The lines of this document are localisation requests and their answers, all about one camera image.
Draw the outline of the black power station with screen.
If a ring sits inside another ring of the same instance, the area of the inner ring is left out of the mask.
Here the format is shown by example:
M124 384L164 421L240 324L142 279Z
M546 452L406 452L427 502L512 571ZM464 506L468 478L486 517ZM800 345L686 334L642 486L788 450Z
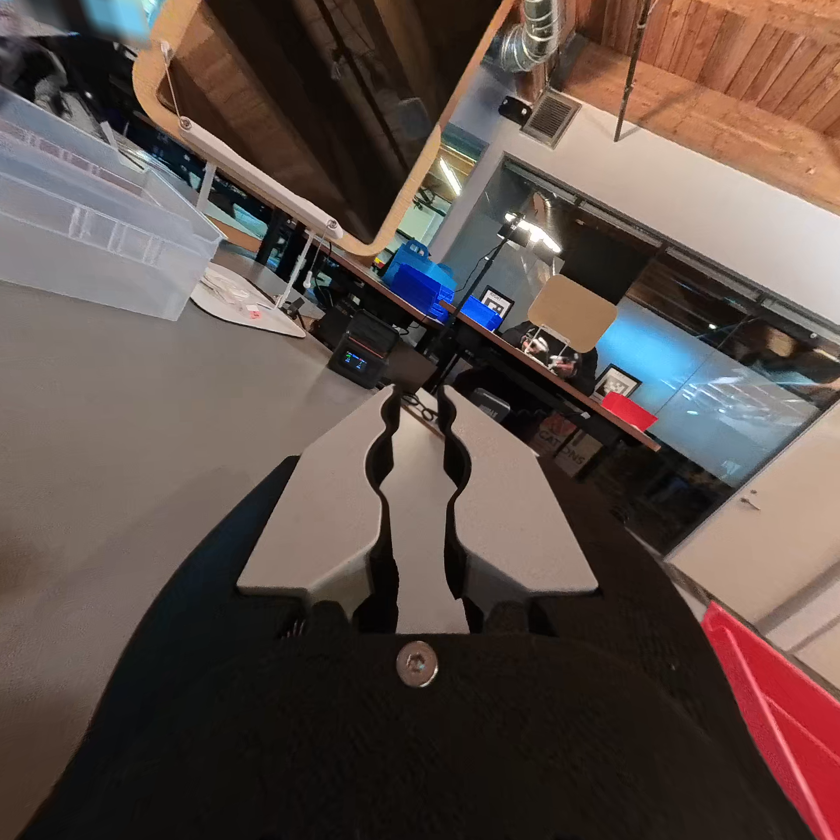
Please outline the black power station with screen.
M374 390L400 339L400 333L391 324L359 311L332 352L328 370L366 390Z

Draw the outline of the wall vent grille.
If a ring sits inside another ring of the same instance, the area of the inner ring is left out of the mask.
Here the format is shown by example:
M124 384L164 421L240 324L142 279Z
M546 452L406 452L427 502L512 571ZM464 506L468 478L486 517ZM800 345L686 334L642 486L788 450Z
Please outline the wall vent grille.
M532 107L521 133L555 150L580 110L578 101L549 88Z

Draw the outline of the metal air duct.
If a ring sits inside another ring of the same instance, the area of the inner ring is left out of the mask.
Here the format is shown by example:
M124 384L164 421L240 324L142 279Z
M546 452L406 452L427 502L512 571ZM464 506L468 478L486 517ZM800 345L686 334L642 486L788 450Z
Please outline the metal air duct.
M530 72L559 46L565 15L559 1L523 1L521 21L502 37L497 62L509 73Z

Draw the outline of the blue storage bin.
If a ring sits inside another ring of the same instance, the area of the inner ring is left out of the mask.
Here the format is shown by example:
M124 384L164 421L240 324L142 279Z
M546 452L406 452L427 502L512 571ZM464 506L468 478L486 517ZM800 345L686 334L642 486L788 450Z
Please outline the blue storage bin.
M489 332L498 330L503 322L500 311L492 301L490 304L487 304L474 296L469 296L464 301L459 314L462 314Z

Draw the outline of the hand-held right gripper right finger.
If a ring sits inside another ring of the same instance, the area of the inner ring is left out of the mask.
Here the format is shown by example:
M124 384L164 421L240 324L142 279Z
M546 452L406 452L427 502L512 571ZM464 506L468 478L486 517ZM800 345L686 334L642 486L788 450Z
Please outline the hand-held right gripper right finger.
M538 457L529 446L444 385L437 393L446 507L444 572L471 633L501 604L588 596L598 582Z

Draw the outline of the small red bin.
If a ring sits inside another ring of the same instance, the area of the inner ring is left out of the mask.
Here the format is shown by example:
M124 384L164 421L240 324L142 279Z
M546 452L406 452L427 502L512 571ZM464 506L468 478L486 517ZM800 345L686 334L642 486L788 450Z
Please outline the small red bin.
M641 433L646 433L654 426L657 415L647 411L632 399L618 392L609 392L602 399L602 406L625 424L634 427Z

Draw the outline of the black wall panel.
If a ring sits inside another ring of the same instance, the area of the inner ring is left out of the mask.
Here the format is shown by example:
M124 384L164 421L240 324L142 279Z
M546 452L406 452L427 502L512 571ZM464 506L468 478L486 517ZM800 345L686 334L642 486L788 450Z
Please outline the black wall panel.
M637 246L585 225L573 224L561 235L561 274L618 305L657 255L656 248Z

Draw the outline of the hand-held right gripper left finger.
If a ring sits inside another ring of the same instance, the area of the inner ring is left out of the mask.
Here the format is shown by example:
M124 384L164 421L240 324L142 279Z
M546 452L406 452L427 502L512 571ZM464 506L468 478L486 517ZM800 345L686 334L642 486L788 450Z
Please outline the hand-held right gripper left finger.
M338 603L360 631L396 631L399 572L382 483L402 393L389 385L310 444L238 578L242 595Z

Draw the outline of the clear plastic bin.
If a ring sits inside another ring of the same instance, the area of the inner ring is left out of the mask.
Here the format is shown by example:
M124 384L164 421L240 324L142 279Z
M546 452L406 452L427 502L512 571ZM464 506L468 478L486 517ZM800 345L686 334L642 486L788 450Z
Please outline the clear plastic bin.
M1 275L177 320L222 232L152 169L2 89Z

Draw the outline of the large red bin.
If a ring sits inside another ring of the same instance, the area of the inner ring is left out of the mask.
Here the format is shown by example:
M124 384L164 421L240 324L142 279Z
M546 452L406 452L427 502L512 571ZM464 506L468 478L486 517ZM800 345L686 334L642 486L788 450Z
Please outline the large red bin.
M838 839L838 700L718 604L701 625L774 778L817 838Z

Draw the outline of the blue handled tote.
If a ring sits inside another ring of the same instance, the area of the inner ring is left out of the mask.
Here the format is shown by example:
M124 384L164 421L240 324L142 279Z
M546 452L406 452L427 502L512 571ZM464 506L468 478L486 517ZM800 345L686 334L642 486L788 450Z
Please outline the blue handled tote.
M439 322L448 320L442 302L453 303L456 280L450 268L430 259L427 247L421 242L410 239L401 245L385 268L382 281L424 316Z

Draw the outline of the white cabinets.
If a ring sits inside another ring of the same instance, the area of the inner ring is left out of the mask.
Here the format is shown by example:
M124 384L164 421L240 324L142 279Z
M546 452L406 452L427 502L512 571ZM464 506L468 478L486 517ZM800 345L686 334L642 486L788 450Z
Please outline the white cabinets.
M750 478L667 557L757 627L838 561L839 407Z

